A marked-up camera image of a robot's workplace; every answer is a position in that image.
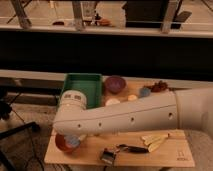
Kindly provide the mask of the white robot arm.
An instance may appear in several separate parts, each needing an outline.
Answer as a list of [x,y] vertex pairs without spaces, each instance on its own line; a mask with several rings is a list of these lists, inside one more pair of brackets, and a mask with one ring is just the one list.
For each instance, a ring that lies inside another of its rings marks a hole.
[[169,91],[93,109],[76,90],[63,93],[53,121],[62,135],[191,129],[213,139],[213,88]]

